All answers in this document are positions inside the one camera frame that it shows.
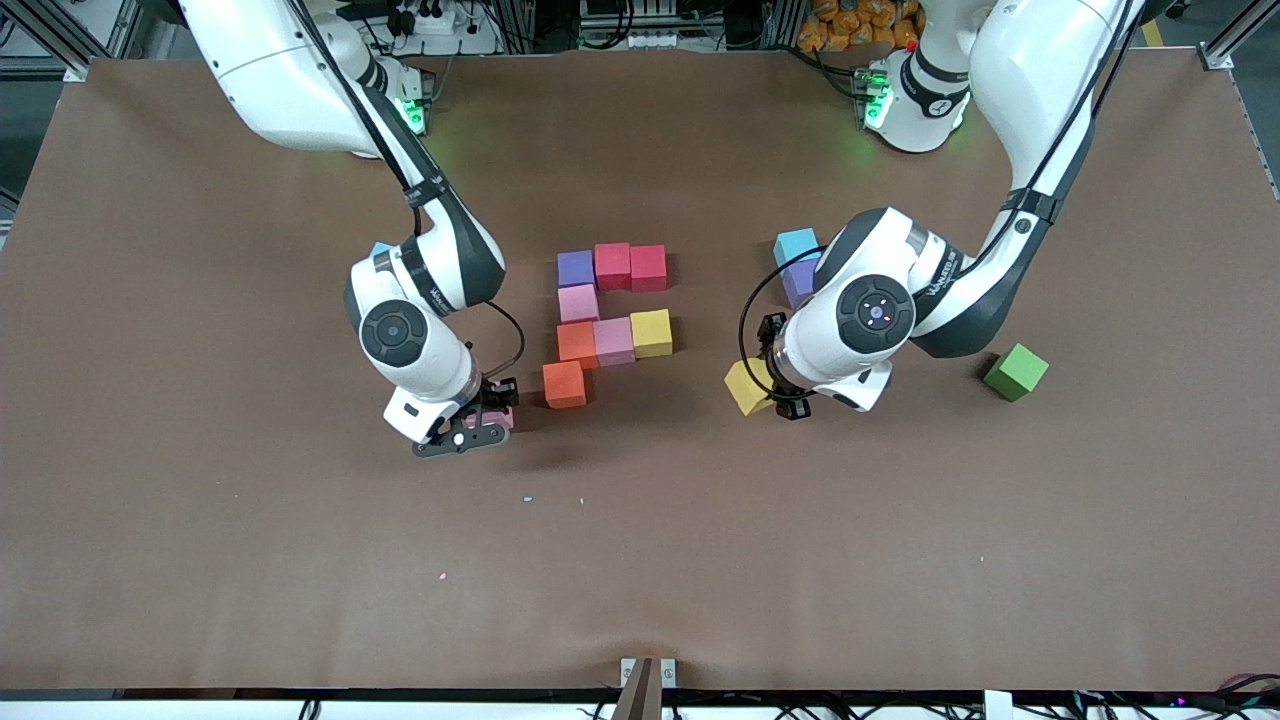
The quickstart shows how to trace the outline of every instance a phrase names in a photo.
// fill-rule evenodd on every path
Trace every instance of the green cube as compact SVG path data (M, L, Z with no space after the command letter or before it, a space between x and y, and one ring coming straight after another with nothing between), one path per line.
M1036 389L1036 383L1044 377L1044 370L1048 370L1048 363L1019 343L996 363L983 380L1005 400L1012 402Z

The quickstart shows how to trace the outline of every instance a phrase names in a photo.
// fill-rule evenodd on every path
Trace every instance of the orange cube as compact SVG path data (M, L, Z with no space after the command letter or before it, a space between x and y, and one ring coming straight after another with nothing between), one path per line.
M570 323L556 328L556 341L559 345L561 360L577 360L584 370L600 366L595 356L595 331L593 323Z
M543 365L543 391L547 393L547 405L556 410L586 405L586 377L582 375L582 365L576 360Z

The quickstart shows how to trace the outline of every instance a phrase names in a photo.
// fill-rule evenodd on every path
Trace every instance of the blue cube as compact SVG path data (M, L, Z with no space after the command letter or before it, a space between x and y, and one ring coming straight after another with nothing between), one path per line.
M556 255L556 268L559 272L559 287L595 284L595 264L590 250Z
M787 302L792 310L813 295L813 274L817 269L818 260L800 260L782 270L782 287L787 291Z
M814 234L813 228L780 233L778 240L773 241L773 260L777 261L781 268L787 260L803 255L815 247L818 247L818 236ZM818 254L814 252L808 255L806 259L808 258L817 260Z

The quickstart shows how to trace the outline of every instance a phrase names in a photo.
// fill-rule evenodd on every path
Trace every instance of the wire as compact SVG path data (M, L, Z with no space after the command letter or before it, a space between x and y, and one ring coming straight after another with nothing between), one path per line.
M12 38L13 33L18 29L18 22L17 20L13 20L8 15L5 15L4 13L0 13L0 32L4 32L5 27L9 28L9 32L5 33L4 40L0 40L0 47L4 47L5 45L8 45L9 44L9 38Z
M1015 707L1018 707L1024 712L1030 712L1032 715L1039 715L1041 717L1052 717L1055 720L1062 720L1062 716L1059 715L1057 712L1053 712L1052 708L1046 708L1048 710L1048 712L1044 712L1043 710L1036 710L1034 707L1028 707L1025 705L1018 705Z
M1107 49L1115 47L1116 44L1120 41L1120 32L1125 31L1123 23L1129 17L1129 10L1132 8L1133 8L1133 0L1125 0L1124 9L1120 12L1120 24L1117 24L1115 32L1111 33L1111 42L1107 44ZM1120 69L1120 63L1124 59L1124 55L1129 51L1128 41L1133 38L1133 27L1135 27L1137 24L1138 20L1134 19L1134 24L1126 29L1128 38L1125 40L1125 45L1120 49L1120 58L1116 58L1115 64L1111 65L1111 74L1107 77L1106 85L1111 85L1111 81L1115 78L1116 70ZM1106 68L1106 64L1107 64L1107 54L1102 54L1102 56L1098 58L1098 65L1093 69L1093 76L1089 78L1089 83L1084 86L1084 90L1080 92L1080 97L1076 99L1075 105L1071 108L1071 113L1066 115L1065 120L1062 120L1062 127L1059 128L1057 135L1053 137L1053 142L1048 146L1048 151L1044 154L1044 158L1041 159L1039 165L1036 167L1036 172L1032 173L1030 179L1027 181L1025 184L1027 188L1036 187L1036 182L1039 181L1041 174L1044 173L1044 168L1048 167L1048 161L1053 158L1053 152L1056 152L1059 146L1062 145L1062 140L1066 138L1066 132L1071 128L1073 124L1075 124L1075 118L1080 114L1080 110L1084 108L1084 104L1089 100L1089 96L1093 94L1093 88L1098 85L1098 78L1102 77L1102 69ZM1102 100L1106 100L1106 97L1100 97L1098 102L1093 105L1093 110L1091 111L1091 118L1098 117L1098 111L1102 110ZM1010 210L1009 217L1005 218L1005 223L1000 227L1000 231L991 237L998 238L1004 236L1006 232L1009 232L1009 228L1012 227L1014 219L1016 217L1018 217L1018 210ZM975 258L974 261L968 268L964 268L963 270L956 273L956 279L965 277L972 270L978 268L995 246L996 243L992 242L991 245L984 247L982 252L978 254L978 258Z
M1235 683L1231 683L1230 685L1225 685L1225 687L1219 688L1217 692L1215 692L1213 694L1216 694L1216 696L1224 696L1224 694L1228 694L1228 693L1234 693L1234 692L1239 691L1240 688L1247 688L1247 687L1252 685L1253 683L1261 683L1262 680L1280 680L1280 675L1277 675L1275 673L1260 673L1257 675L1249 675L1248 678L1244 678L1243 680L1238 680Z
M626 0L626 6L618 9L618 27L613 31L613 35L604 41L604 44L593 45L582 40L581 37L579 37L579 42L582 45L582 47L590 47L591 50L609 50L612 47L617 47L620 42L626 40L627 36L631 35L631 26L632 23L635 23L635 18L636 18L635 3L634 0ZM623 19L626 20L627 24L626 29L622 28Z
M369 17L365 15L365 12L360 9L360 3L352 3L351 9L355 10L357 15L360 15L360 22L365 23L365 27L369 29L369 36L372 40L374 49L378 50L378 54L389 55L390 51L387 49L385 45L383 45L381 40L378 40L378 33L374 32L374 26L369 24Z
M390 168L392 173L396 176L396 179L399 181L401 190L408 190L410 184L408 181L404 178L404 172L401 169L399 164L396 163L396 159L392 155L392 150L387 145L387 140L383 138L383 135L381 132L379 132L378 126L374 124L374 119L369 117L369 110L366 110L365 106L360 102L360 99L356 97L356 91L355 88L351 87L351 83L347 82L347 77L342 74L342 70L338 68L338 61L334 60L333 53L329 51L329 46L325 45L324 40L321 38L320 29L316 28L315 22L311 19L311 14L307 12L306 6L302 5L302 0L288 0L288 4L289 9L293 10L294 19L297 19L298 24L301 24L302 28L307 32L307 35L311 37L312 45L315 45L316 51L320 53L320 56L324 59L325 63L328 63L328 69L333 73L334 79L338 81L338 86L347 95L347 100L351 101L352 110L355 110L356 117L360 119L360 123L365 127L365 131L369 133L370 140L374 141L374 145L381 154L383 160L387 163L387 167ZM324 70L326 69L326 65L321 64L319 69ZM415 225L420 227L417 223L420 223L421 220L417 217L417 210L413 210L413 219L415 219Z
M497 15L493 14L493 8L490 8L488 3L483 3L481 1L480 6L484 8L484 13L486 15L489 15L489 22L493 23L493 28L495 31L500 32L502 36L507 40L507 42L511 42L511 44L513 44L516 46L517 53L515 53L515 54L516 55L522 55L524 51L525 51L525 42L529 42L529 41L525 40L524 37L521 37L520 35L512 36L509 32L507 32L507 28L503 27L503 24L500 22L498 22ZM507 50L507 54L511 55L512 53L509 50Z
M809 255L813 255L814 252L820 252L823 250L826 250L826 247L812 247L809 250L805 250L800 255L796 255L795 258L787 260L786 263L780 265L776 270L765 275L764 279L760 281L760 284L755 286L755 290L751 291L751 295L746 297L746 304L742 305L742 314L737 316L737 351L739 355L741 355L742 357L742 369L746 370L746 377L751 378L751 382L755 383L756 387L763 389L764 393L769 396L769 400L781 400L785 402L792 400L804 400L806 397L812 397L814 392L812 389L806 389L800 395L786 395L781 392L774 392L768 387L764 387L764 383L762 383L760 379L755 377L755 373L751 372L751 364L746 361L746 341L742 340L742 333L746 332L746 316L751 313L751 304L755 302L755 297L760 295L760 292L769 284L771 281L773 281L773 278L778 277L780 274L782 274L782 270L786 270L787 268L795 265L796 263L808 258Z
M320 717L320 701L308 700L302 703L302 710L298 711L298 720L316 720Z
M454 58L457 58L457 55L449 55L449 61L444 64L444 72L440 73L440 82L435 85L435 92L431 94L431 102L435 102L442 95L444 95L444 81L449 79L449 69L453 67Z
M1133 42L1133 35L1138 29L1137 18L1129 26L1129 31L1124 36L1124 45L1120 46L1120 55L1116 56L1116 61L1111 65L1111 72L1107 73L1106 82L1102 83L1102 90L1098 91L1098 100L1093 104L1093 118L1098 117L1098 110L1102 109L1102 104L1107 100L1107 92L1111 92L1111 83L1116 79L1116 73L1120 70L1120 65L1124 63L1125 56L1129 55L1129 44Z
M512 355L509 360L498 365L493 370L489 370L488 373L481 373L481 377L488 379L497 375L498 373L502 373L503 370L507 370L508 368L518 363L521 357L525 356L525 328L520 327L520 323L511 316L511 313L503 310L502 306L494 302L493 300L485 300L484 304L497 310L498 314L502 315L503 318L507 318L507 322L511 323L511 327L516 328L516 336L520 337L520 347L516 350L516 354Z

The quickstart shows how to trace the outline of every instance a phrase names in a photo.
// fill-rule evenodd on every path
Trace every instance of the foam cube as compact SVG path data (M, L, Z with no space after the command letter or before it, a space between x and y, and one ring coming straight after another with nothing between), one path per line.
M593 325L595 329L595 356L602 368L636 361L636 350L631 341L631 318L600 320Z
M590 250L556 255L556 270L559 278L558 287L595 284L595 263L591 261Z
M760 379L767 387L773 387L773 379L769 377L768 368L764 366L764 360L759 357L748 357L746 361L751 365L751 372L755 377ZM737 402L737 409L742 411L742 415L751 415L764 410L773 401L769 398L769 393L760 389L758 384L751 382L750 375L746 374L746 368L742 361L739 360L733 363L728 369L728 374L724 375L724 387L728 388L730 395L733 396L733 402Z
M475 415L467 418L465 424L467 428L476 427ZM480 424L502 425L508 430L513 430L516 429L516 418L511 414L511 407L508 407L506 413L499 413L498 410L485 410L480 416Z
M773 241L773 260L781 268L787 260L799 258L814 247L818 247L818 236L813 228L778 233L778 238ZM817 258L818 254L814 252L812 256Z
M800 260L782 270L782 288L787 291L787 304L792 310L813 295L813 274L818 260Z
M631 343L636 357L671 355L671 313L646 310L631 314Z
M631 247L631 292L667 290L667 246L634 245Z
M605 242L595 246L595 284L600 292L626 290L631 282L631 245Z
M559 296L562 323L600 319L600 304L595 299L595 286L562 287L556 293Z
M1036 389L1036 384L1044 377L1044 370L1048 370L1048 363L1019 343L996 363L983 380L1005 400L1012 402Z
M577 360L584 370L600 366L595 359L594 323L570 323L556 328L556 343L561 361Z
M543 365L543 392L556 410L586 405L586 377L577 361Z

